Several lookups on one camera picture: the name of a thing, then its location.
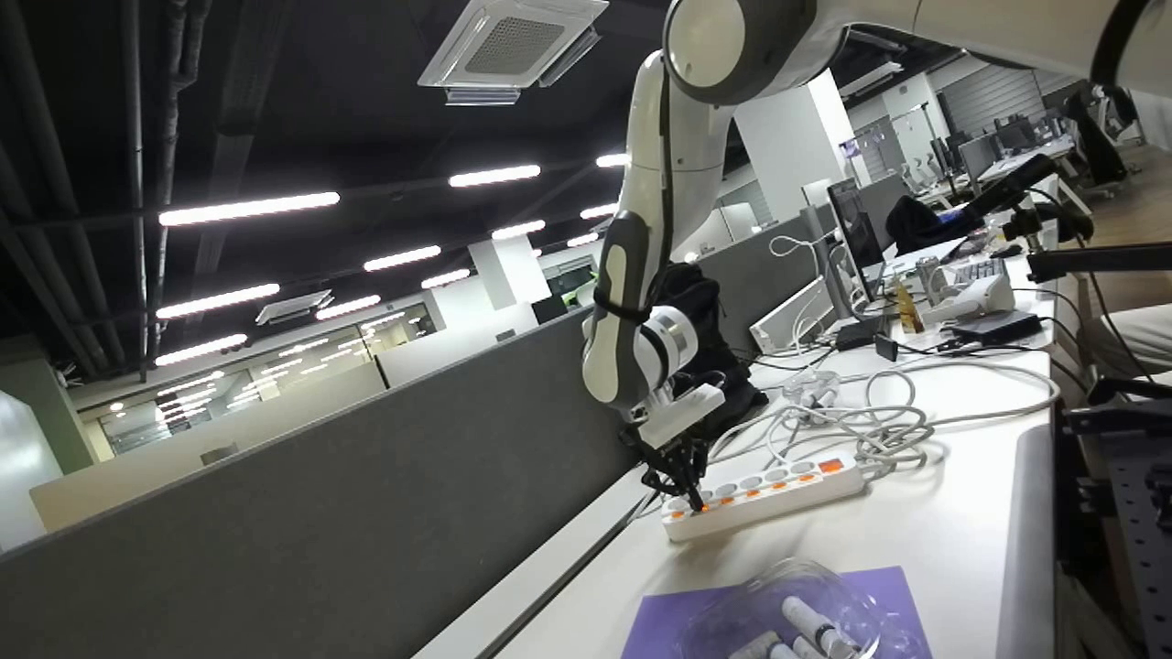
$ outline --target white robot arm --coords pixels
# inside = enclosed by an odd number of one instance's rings
[[[723,368],[678,381],[704,355],[704,328],[655,293],[669,248],[715,207],[730,108],[813,79],[849,25],[1172,94],[1166,0],[673,0],[666,54],[650,54],[634,79],[629,168],[583,351],[588,390],[638,427],[644,454],[678,449],[730,399]],[[693,506],[700,473],[666,473]]]

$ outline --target desk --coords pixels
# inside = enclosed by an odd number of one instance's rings
[[[1053,307],[1045,296],[1017,299],[1032,312]],[[1048,375],[1045,351],[989,362]],[[878,375],[889,368],[889,362],[872,348],[857,348],[831,355],[824,368]],[[762,388],[777,388],[784,377],[788,375],[779,368],[755,365],[755,384]],[[1032,381],[1003,381],[977,368],[916,375],[916,384],[920,406],[929,410],[929,418],[1003,410],[1045,396]],[[878,403],[887,396],[899,399],[901,384],[878,384],[876,396]],[[644,516],[619,529],[617,542],[501,647],[501,656],[624,656],[650,594],[735,586],[762,569],[773,569],[779,558],[811,558],[831,572],[901,569],[938,659],[1053,656],[1056,544],[1048,412],[950,425],[938,440],[954,449],[943,467],[887,476],[867,499],[766,519],[695,544],[669,544],[658,516]],[[715,466],[712,473],[755,473],[766,454],[746,454]],[[570,542],[553,538],[541,551],[563,558],[568,544]],[[478,650],[481,643],[472,641],[501,630],[495,616],[517,609],[523,586],[536,588],[527,598],[540,598],[541,572],[513,572],[500,594],[478,604],[481,616],[456,621],[422,656],[450,656],[459,647],[463,656]]]
[[[1075,140],[1056,140],[1056,144],[1045,144],[1038,151],[993,160],[977,180],[983,180],[983,187],[993,187],[998,180],[1010,174],[1014,168],[1021,168],[1038,154],[1045,154],[1045,158],[1064,163],[1071,158],[1071,151],[1075,151]]]

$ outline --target fluorescent light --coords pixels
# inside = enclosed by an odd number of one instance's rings
[[[290,351],[277,351],[277,357],[282,355],[299,355],[299,351],[312,351],[312,348],[321,348],[321,345],[330,345],[330,339],[321,338],[321,339],[295,345]]]
[[[212,396],[216,396],[216,388],[197,388],[197,390],[187,390],[187,396],[165,399],[165,406],[170,406],[170,403],[192,403],[192,399],[212,399]]]
[[[605,216],[617,216],[619,213],[619,202],[612,202],[612,204],[589,204],[589,207],[583,207],[579,216],[589,223],[589,218],[605,218]]]
[[[210,381],[219,381],[225,377],[225,368],[212,368],[212,375],[207,375],[207,377],[197,377],[197,381],[182,381],[182,384],[176,384],[176,388],[158,388],[154,396],[170,396],[170,390],[182,390],[182,388],[197,388],[197,384],[210,384]]]
[[[381,305],[381,296],[358,296],[358,299],[348,299],[348,305],[321,307],[318,320],[352,316],[352,312],[374,307],[374,305]]]
[[[599,168],[628,168],[629,163],[629,154],[601,154],[592,158]]]
[[[540,180],[541,163],[517,163],[517,168],[484,168],[484,173],[459,173],[448,184],[450,187],[500,187],[517,180]]]
[[[158,403],[158,406],[161,406],[161,410],[192,410],[192,406],[210,406],[210,399],[216,399],[216,390],[182,396],[182,399],[165,399],[165,403]]]
[[[500,227],[500,232],[492,232],[492,239],[509,241],[509,239],[540,234],[541,227],[547,227],[547,218],[527,218],[527,223]]]
[[[577,246],[592,246],[599,234],[579,234],[579,239],[568,239],[563,246],[577,248]]]
[[[444,270],[437,279],[424,279],[422,288],[439,288],[439,287],[450,287],[450,283],[463,283],[463,279],[472,279],[472,270],[469,266]]]
[[[326,204],[339,204],[339,190],[170,207],[170,213],[158,213],[158,223],[161,227],[231,223],[231,218],[251,218],[251,216],[277,216],[277,213],[303,213],[303,207],[326,207]]]
[[[290,357],[290,362],[277,362],[277,365],[269,365],[269,368],[259,368],[259,377],[282,377],[282,375],[290,375],[295,365],[299,365],[303,357]]]
[[[216,296],[197,296],[197,299],[187,299],[187,305],[158,307],[158,320],[201,316],[201,312],[212,312],[212,307],[251,305],[251,299],[263,299],[263,296],[275,296],[275,293],[282,293],[282,287],[263,283],[263,287],[251,287],[251,288],[231,288],[231,293],[216,293]]]
[[[439,246],[422,246],[422,248],[407,248],[407,252],[387,252],[387,257],[365,259],[364,270],[387,270],[387,266],[437,259],[437,257],[439,257]]]
[[[201,355],[242,348],[242,345],[251,345],[251,333],[231,333],[231,338],[216,338],[210,345],[192,345],[182,351],[158,355],[154,365],[176,365],[176,362],[192,362],[192,357],[201,357]]]

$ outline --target cable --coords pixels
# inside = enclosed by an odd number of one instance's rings
[[[956,412],[956,418],[929,418],[926,410],[916,406],[920,388],[914,381],[914,375],[929,375],[929,368],[987,368],[987,375],[1000,375],[1000,377],[1026,377],[1045,384],[1045,399],[1040,403],[1026,403],[1026,406],[1008,406],[1008,410],[977,410],[977,412]],[[876,403],[876,384],[899,377],[904,384],[904,399],[901,403]],[[845,377],[844,384],[865,384],[865,406],[849,410],[849,406],[837,406],[837,396],[824,396],[827,406],[779,406],[769,410],[755,420],[745,420],[735,427],[730,427],[715,449],[712,449],[712,466],[755,454],[762,447],[779,442],[777,454],[769,454],[766,467],[790,456],[796,447],[806,442],[821,442],[800,456],[813,456],[824,454],[831,447],[854,442],[857,447],[857,460],[872,467],[872,478],[883,478],[889,473],[901,473],[904,466],[914,467],[926,467],[926,466],[943,466],[950,456],[950,447],[936,440],[936,432],[943,425],[972,425],[972,420],[993,420],[993,418],[1017,418],[1017,412],[1038,412],[1048,410],[1064,390],[1056,381],[1021,368],[1021,365],[1000,365],[1000,362],[916,362],[904,368],[878,368],[867,377]],[[746,427],[762,427],[746,447],[733,447],[733,440],[739,440]]]
[[[1081,316],[1078,305],[1075,305],[1066,293],[1060,293],[1060,288],[1014,287],[1014,293],[1056,296],[1056,299],[1066,299],[1066,307],[1075,312],[1075,320]]]
[[[804,239],[790,239],[790,234],[773,234],[773,239],[769,239],[769,257],[773,257],[773,259],[788,259],[788,257],[796,257],[800,248],[806,248],[811,259],[816,259],[816,257],[813,257],[813,241],[804,241]]]
[[[1100,276],[1094,270],[1088,270],[1088,279],[1093,279],[1093,288],[1094,288],[1094,299],[1100,299],[1100,320],[1109,327],[1109,333],[1120,339],[1120,348],[1127,351],[1127,357],[1133,357],[1133,365],[1138,368],[1138,377],[1147,381],[1147,384],[1156,384],[1147,368],[1144,368],[1144,362],[1137,357],[1137,351],[1133,351],[1133,345],[1125,339],[1125,333],[1120,333],[1120,327],[1109,320],[1109,312],[1106,312],[1106,296],[1102,296],[1102,287],[1100,287]]]
[[[1053,365],[1064,368],[1084,396],[1093,396],[1093,388],[1075,368],[1066,368],[1066,362],[1053,357]]]

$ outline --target ceiling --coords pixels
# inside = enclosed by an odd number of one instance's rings
[[[550,248],[589,232],[579,207],[619,190],[619,173],[592,168],[592,158],[624,145],[629,79],[658,43],[666,6],[612,0],[599,23],[601,43],[559,84],[523,90],[513,108],[450,108],[444,90],[415,79],[467,0],[216,0],[201,50],[187,58],[197,74],[179,90],[170,173],[174,5],[144,0],[137,10],[147,213],[290,190],[340,190],[343,202],[226,232],[174,232],[161,305],[251,283],[407,296],[424,276],[467,265],[463,246],[484,241],[492,227],[541,216],[550,232],[536,234],[536,246]],[[131,0],[3,0],[0,10],[0,97],[14,97],[0,101],[0,223],[11,227],[0,241],[31,257],[19,265],[3,248],[0,333],[33,328],[60,365],[81,362],[89,377],[137,368],[144,348],[125,41],[131,25],[118,6]],[[849,43],[837,74],[845,84],[883,58],[907,58],[914,74],[938,54],[929,43],[867,41]],[[450,173],[520,160],[540,160],[541,174],[484,190],[448,187]],[[364,276],[371,257],[433,241],[448,246],[448,257]],[[253,316],[256,307],[235,307],[174,323],[158,348],[245,328]]]

